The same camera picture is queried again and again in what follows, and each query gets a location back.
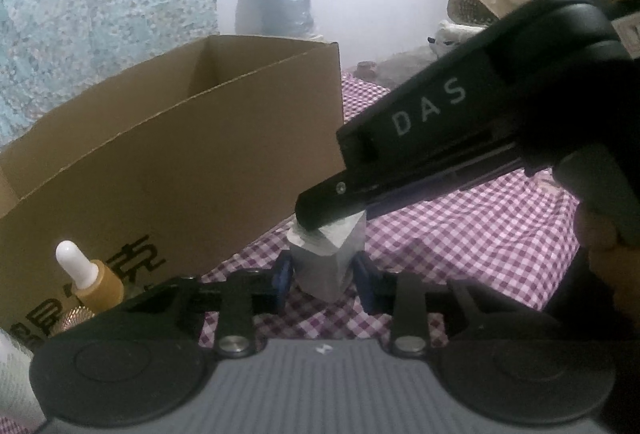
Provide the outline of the white charger plug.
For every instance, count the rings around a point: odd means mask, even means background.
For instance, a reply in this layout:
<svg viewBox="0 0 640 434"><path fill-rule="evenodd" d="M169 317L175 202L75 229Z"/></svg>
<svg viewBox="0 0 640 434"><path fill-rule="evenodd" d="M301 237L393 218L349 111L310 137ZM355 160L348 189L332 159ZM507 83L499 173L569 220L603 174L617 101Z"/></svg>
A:
<svg viewBox="0 0 640 434"><path fill-rule="evenodd" d="M364 250L367 213L362 211L314 232L294 218L286 233L296 284L304 293L332 304L352 282L352 258Z"/></svg>

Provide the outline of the green dropper bottle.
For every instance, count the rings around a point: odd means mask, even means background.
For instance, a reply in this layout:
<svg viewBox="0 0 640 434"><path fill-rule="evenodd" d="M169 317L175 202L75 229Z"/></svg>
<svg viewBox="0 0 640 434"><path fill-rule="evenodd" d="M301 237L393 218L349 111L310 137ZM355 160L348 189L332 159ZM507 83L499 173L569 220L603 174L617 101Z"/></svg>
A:
<svg viewBox="0 0 640 434"><path fill-rule="evenodd" d="M89 260L73 241L61 241L55 249L55 259L73 281L76 298L94 314L124 302L125 289L120 279L102 261Z"/></svg>

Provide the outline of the gold lid black jar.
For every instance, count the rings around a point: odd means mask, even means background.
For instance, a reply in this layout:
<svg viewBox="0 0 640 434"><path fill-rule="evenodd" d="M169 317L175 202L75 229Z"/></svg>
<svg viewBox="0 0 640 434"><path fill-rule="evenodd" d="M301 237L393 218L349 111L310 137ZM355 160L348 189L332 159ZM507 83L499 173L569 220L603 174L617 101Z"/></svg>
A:
<svg viewBox="0 0 640 434"><path fill-rule="evenodd" d="M52 336L57 336L62 332L68 331L75 328L76 326L79 326L80 324L83 324L93 317L93 311L89 310L86 306L79 305L70 308L58 317L58 320L55 321L55 324L50 330L49 336L50 338L52 338Z"/></svg>

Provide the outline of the purple checkered tablecloth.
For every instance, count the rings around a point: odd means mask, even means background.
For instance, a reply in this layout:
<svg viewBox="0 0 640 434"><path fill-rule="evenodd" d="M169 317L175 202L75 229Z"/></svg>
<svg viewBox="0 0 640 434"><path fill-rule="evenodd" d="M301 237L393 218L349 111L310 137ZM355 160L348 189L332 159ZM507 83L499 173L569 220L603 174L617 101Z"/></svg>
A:
<svg viewBox="0 0 640 434"><path fill-rule="evenodd" d="M388 89L342 73L345 120ZM370 220L366 252L382 269L414 272L427 282L476 279L540 310L550 300L578 249L573 232L577 200L542 171L516 171L468 191L423 201ZM288 247L286 220L203 276L224 281L238 269L267 268ZM255 317L258 336L271 339L381 339L390 316L362 310L351 285L326 304L294 284L284 311Z"/></svg>

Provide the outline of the brown cardboard box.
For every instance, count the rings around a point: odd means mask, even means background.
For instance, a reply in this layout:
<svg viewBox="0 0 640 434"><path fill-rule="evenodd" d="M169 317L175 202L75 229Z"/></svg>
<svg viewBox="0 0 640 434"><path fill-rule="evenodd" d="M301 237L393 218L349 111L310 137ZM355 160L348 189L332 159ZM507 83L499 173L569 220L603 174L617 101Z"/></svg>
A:
<svg viewBox="0 0 640 434"><path fill-rule="evenodd" d="M75 304L63 240L139 287L210 272L343 168L336 44L213 35L51 110L1 155L1 325Z"/></svg>

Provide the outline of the white cylindrical bottle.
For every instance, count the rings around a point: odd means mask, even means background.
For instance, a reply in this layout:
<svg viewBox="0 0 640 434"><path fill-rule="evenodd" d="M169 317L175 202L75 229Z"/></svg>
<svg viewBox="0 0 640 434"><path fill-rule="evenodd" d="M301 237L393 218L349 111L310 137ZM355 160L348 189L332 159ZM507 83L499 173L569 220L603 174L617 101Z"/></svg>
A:
<svg viewBox="0 0 640 434"><path fill-rule="evenodd" d="M1 331L1 415L36 430L46 420L29 380L32 352Z"/></svg>

